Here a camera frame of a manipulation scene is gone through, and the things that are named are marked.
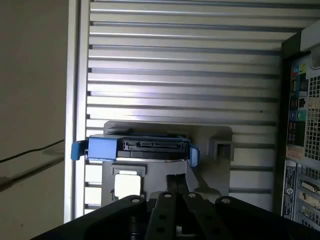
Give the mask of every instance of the blue latch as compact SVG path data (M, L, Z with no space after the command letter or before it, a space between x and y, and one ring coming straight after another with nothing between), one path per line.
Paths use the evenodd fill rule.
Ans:
M190 159L188 160L190 167L196 167L198 165L199 159L200 159L199 148L193 145L190 145Z
M88 149L88 140L75 141L71 146L71 160L79 160Z

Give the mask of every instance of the metal louver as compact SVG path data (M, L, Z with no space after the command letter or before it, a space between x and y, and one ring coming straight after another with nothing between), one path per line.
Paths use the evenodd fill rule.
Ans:
M228 126L230 196L271 210L281 43L320 18L312 3L82 0L73 138L107 120ZM75 164L75 217L101 204L101 172Z

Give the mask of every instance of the silver metal frame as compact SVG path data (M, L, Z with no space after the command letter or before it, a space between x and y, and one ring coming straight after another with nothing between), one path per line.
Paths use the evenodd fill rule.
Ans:
M73 219L74 209L74 162L71 161L71 146L75 140L75 97L78 48L78 0L69 0L67 75L66 75L66 116L65 116L65 161L64 161L64 219Z
M310 24L301 19L303 16L316 17L320 11L312 8L303 11L291 9L301 15L292 20L291 14L288 13L290 8L261 7L257 14L257 10L250 3L251 0L244 0L241 9L236 9L236 6L227 7L230 5L227 2L226 7L208 2L212 9L209 12L219 17L210 17L210 22L207 22L207 16L202 14L203 9L207 8L199 8L197 1L194 1L194 6L175 1L175 8L183 11L189 18L188 22L182 22L184 27L174 25L175 27L171 28L161 22L150 25L148 21L164 19L163 16L150 12L161 12L163 8L170 9L172 13L168 19L169 24L180 21L181 17L171 10L173 5L166 5L165 1L161 2L163 5L151 4L156 2L153 0L146 2L148 3L131 1L129 4L123 1L95 0L92 10L103 7L107 12L99 17L112 22L103 25L99 24L101 19L94 20L98 15L93 12L93 21L90 22L90 0L69 0L64 222L85 213L85 189L90 189L85 187L85 158L82 157L77 162L71 161L72 142L83 140L94 133L102 133L103 121L134 120L225 126L233 130L232 140L238 146L235 150L247 151L247 153L242 151L242 156L239 157L241 161L237 162L238 166L241 167L246 163L248 167L260 167L266 160L261 152L265 149L274 151L276 139L274 136L276 127L273 124L276 123L277 109L274 107L275 104L270 104L278 99L278 78L275 75L279 72L275 67L278 59L274 56L277 55L275 52L279 51L281 41L294 34L297 27L302 28ZM129 15L126 12L128 8L130 11L131 8L133 10ZM203 19L199 20L198 12ZM266 15L272 17L275 13L281 16L285 13L290 15L288 16L290 19L270 18L265 21ZM229 19L230 16L240 17L236 25L243 25L241 29L236 26L235 30L230 24L234 23L234 19ZM142 24L137 26L130 22L133 20ZM189 21L213 25L214 29L201 26L199 29L189 31L187 29ZM223 23L223 28L220 28L218 23ZM109 46L108 51L105 51L105 46ZM162 55L161 52L165 51L158 51L159 47L166 50L167 54ZM171 52L173 48L183 51ZM159 54L158 58L153 54L155 50ZM239 74L236 79L233 77L235 74ZM254 154L254 148L259 150L259 154L255 155L256 161L248 162L245 155ZM231 173L231 178L236 183L250 183L248 179L251 176L242 170ZM263 184L257 188L263 190L267 187L271 190L270 184L265 185L272 181L269 179L273 179L271 170L251 173L254 177L261 173L262 175L258 177L264 178ZM243 186L237 184L234 187L243 190ZM247 199L247 202L256 204L261 202L260 193L248 193L244 190L242 193L231 192L231 194L238 195L240 199Z
M85 158L81 157L74 164L70 156L72 143L86 137L89 11L90 0L69 0L64 167L65 223L84 214Z

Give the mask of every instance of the label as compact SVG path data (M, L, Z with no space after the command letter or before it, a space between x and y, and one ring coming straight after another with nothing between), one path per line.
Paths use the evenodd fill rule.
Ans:
M309 97L309 109L320 109L320 97Z
M304 152L303 147L286 146L285 156L290 159L303 160Z
M297 165L286 161L282 197L282 217L293 220Z

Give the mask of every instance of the beige wall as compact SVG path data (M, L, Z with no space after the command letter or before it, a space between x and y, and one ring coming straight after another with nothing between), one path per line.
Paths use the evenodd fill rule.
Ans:
M64 138L68 1L1 1L0 30L3 159ZM52 159L38 152L2 163L0 177ZM63 194L63 163L0 192L0 239L29 239L62 224Z

